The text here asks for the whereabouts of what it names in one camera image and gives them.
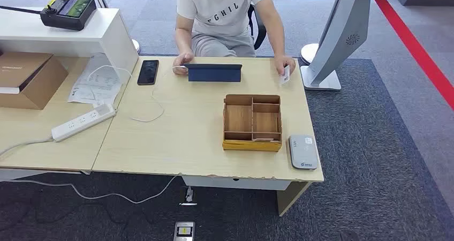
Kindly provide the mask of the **person's left hand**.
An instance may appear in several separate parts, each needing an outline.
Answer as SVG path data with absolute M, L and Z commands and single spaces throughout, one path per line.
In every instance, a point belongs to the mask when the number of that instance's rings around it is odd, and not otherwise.
M 289 67 L 290 74 L 292 74 L 296 68 L 295 60 L 292 57 L 289 57 L 286 55 L 276 54 L 274 56 L 274 64 L 275 64 L 276 71 L 280 76 L 285 75 L 285 68 L 287 66 Z

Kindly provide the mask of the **person's right hand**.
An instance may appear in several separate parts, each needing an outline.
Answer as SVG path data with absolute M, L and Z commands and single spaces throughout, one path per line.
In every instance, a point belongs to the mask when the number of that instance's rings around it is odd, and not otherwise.
M 184 52 L 178 55 L 175 60 L 173 61 L 172 71 L 174 74 L 177 75 L 187 75 L 188 68 L 184 65 L 190 63 L 194 58 L 194 54 L 192 52 Z

